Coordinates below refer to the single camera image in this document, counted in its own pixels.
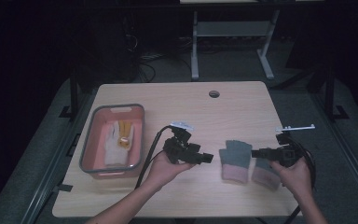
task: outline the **metal rail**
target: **metal rail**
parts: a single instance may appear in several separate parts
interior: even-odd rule
[[[358,184],[358,160],[353,155],[351,146],[345,140],[337,125],[334,124],[333,121],[331,121],[331,119],[327,117],[327,115],[322,110],[322,108],[324,108],[324,103],[322,99],[319,96],[312,95],[312,100],[317,105],[316,107],[320,111],[322,118],[324,119],[324,123],[328,126],[328,128],[334,135],[342,153],[344,154],[345,159],[349,164],[350,170]]]
[[[54,176],[57,173],[58,167],[62,159],[65,157],[67,148],[72,145],[72,140],[76,137],[76,130],[82,130],[87,116],[89,115],[89,108],[87,105],[92,103],[93,98],[91,95],[86,95],[83,99],[83,106],[78,110],[76,118],[69,123],[66,128],[65,134],[62,137],[60,144],[54,152],[54,155],[42,177],[38,187],[34,192],[33,199],[31,200],[27,211],[22,217],[21,223],[32,224],[36,222],[38,214],[43,208],[43,204],[48,200],[49,194],[53,191],[56,183],[53,182]]]

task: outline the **wooden table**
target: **wooden table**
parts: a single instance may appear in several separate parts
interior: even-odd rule
[[[210,91],[220,96],[212,98]],[[212,163],[202,163],[179,174],[151,198],[137,217],[262,217],[287,216],[296,208],[290,191],[266,189],[251,180],[243,185],[222,180],[218,150],[226,140],[240,140],[254,148],[277,147],[276,127],[282,127],[269,92],[262,82],[189,82],[102,85],[91,112],[100,105],[141,104],[145,107],[144,152],[156,133],[174,120],[195,127],[189,142],[200,152],[214,154]],[[53,207],[56,217],[92,217],[131,192],[134,178],[96,180],[79,168],[90,114],[79,138],[63,184]],[[166,131],[155,153],[172,137]],[[255,159],[251,160],[253,173]]]

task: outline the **black equipment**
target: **black equipment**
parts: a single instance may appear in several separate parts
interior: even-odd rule
[[[285,146],[276,149],[260,148],[258,150],[252,150],[252,157],[278,161],[280,165],[290,167],[304,156],[300,144],[289,138],[287,133],[278,134],[276,137],[278,143]]]
[[[167,153],[167,156],[171,163],[175,164],[178,161],[185,161],[191,164],[201,164],[202,162],[211,163],[213,159],[212,154],[203,153],[199,154],[200,145],[188,143],[191,134],[185,129],[174,127],[172,125],[165,126],[162,128],[155,137],[152,146],[150,147],[149,153],[147,154],[144,167],[142,168],[141,173],[139,174],[138,181],[135,188],[139,188],[144,178],[147,167],[150,162],[153,160],[152,155],[156,148],[159,138],[166,129],[171,129],[173,132],[173,137],[165,141],[163,151]]]
[[[175,164],[178,161],[185,161],[191,164],[201,164],[202,162],[211,163],[213,159],[212,154],[200,154],[200,145],[188,143],[191,134],[185,129],[171,127],[173,137],[165,141],[162,148],[170,161]]]

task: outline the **yellow object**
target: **yellow object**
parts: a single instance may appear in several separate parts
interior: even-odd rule
[[[131,133],[131,122],[119,120],[118,121],[118,127],[119,127],[119,138],[118,138],[118,145],[121,147],[126,148],[127,150],[130,150],[131,146],[131,139],[130,139],[130,133]]]

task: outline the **metal stand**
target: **metal stand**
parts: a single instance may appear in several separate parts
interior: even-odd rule
[[[270,90],[283,90],[290,85],[296,83],[300,79],[311,76],[311,79],[307,85],[307,90],[310,93],[320,92],[322,86],[325,84],[324,88],[324,113],[332,122],[336,119],[348,119],[349,116],[345,112],[344,108],[341,105],[336,105],[336,110],[338,113],[334,112],[334,82],[335,76],[334,71],[331,68],[330,60],[326,59],[327,62],[317,63],[306,69],[305,71],[295,75],[284,81],[281,84],[270,87]]]
[[[265,36],[266,43],[257,50],[258,58],[268,79],[274,75],[267,60],[267,51],[280,10],[275,10],[270,21],[198,21],[197,11],[193,21],[193,49],[191,52],[191,79],[198,80],[199,64],[197,58],[198,36]]]
[[[69,118],[72,121],[76,117],[78,111],[76,71],[73,71],[69,77],[69,84],[71,88],[71,106],[68,105],[62,109],[60,118]]]

